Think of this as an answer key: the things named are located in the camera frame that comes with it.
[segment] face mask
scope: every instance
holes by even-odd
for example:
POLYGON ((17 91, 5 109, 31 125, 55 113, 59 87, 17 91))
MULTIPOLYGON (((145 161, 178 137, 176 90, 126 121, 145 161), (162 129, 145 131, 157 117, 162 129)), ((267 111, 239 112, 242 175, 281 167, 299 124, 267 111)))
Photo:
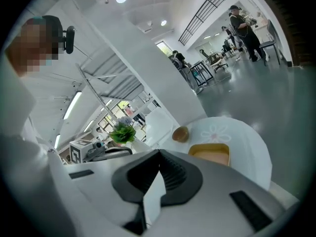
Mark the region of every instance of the face mask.
POLYGON ((46 65, 46 66, 51 66, 51 64, 52 64, 52 63, 51 63, 51 59, 47 59, 45 65, 46 65))

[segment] chair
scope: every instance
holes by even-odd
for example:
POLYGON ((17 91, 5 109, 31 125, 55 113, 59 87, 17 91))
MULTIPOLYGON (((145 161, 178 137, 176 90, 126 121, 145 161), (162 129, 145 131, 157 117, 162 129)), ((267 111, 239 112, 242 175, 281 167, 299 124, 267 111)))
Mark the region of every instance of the chair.
POLYGON ((213 67, 215 73, 219 68, 223 68, 225 70, 224 65, 226 65, 228 67, 227 63, 225 63, 225 64, 222 63, 223 60, 224 60, 224 58, 222 56, 222 53, 216 52, 216 53, 211 54, 211 59, 209 60, 209 65, 213 67))
MULTIPOLYGON (((259 47, 261 49, 262 54, 264 55, 263 48, 268 47, 268 46, 273 46, 273 48, 275 49, 275 52, 276 52, 276 57, 277 57, 278 64, 280 65, 280 60, 279 60, 279 57, 278 57, 278 54, 277 54, 277 50, 276 50, 276 46, 275 46, 276 38, 277 38, 276 35, 277 34, 275 32, 275 28, 274 28, 271 20, 268 20, 268 32, 272 35, 274 40, 263 42, 262 44, 260 44, 259 47)), ((266 58, 265 57, 263 58, 263 62, 265 63, 265 66, 266 66, 267 64, 266 64, 266 58)))

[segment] black slot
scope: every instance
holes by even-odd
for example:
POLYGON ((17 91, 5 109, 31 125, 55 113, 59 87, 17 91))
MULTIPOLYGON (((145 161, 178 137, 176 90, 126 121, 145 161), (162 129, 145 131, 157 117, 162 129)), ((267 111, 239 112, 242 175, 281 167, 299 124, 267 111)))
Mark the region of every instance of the black slot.
POLYGON ((245 192, 230 193, 230 196, 256 232, 272 222, 245 192))
POLYGON ((69 176, 71 179, 76 179, 76 178, 80 178, 80 177, 84 177, 84 176, 88 176, 92 174, 94 174, 94 172, 90 169, 87 169, 87 170, 83 170, 83 171, 79 171, 75 173, 70 173, 69 176))

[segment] white pillar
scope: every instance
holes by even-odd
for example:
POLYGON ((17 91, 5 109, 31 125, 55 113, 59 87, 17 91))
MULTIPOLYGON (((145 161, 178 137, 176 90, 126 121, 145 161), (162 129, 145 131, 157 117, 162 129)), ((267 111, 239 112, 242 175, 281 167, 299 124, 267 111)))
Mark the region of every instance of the white pillar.
POLYGON ((173 120, 186 125, 207 117, 167 56, 129 21, 119 16, 102 17, 105 10, 105 5, 96 4, 85 16, 173 120))

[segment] metal railing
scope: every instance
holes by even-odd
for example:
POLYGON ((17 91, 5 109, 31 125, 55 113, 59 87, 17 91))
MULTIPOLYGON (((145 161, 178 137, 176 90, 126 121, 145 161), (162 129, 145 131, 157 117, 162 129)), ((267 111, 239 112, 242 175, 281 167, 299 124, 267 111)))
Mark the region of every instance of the metal railing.
POLYGON ((185 45, 197 29, 204 23, 209 15, 225 0, 206 0, 198 9, 193 19, 190 21, 183 34, 179 38, 179 42, 185 45))

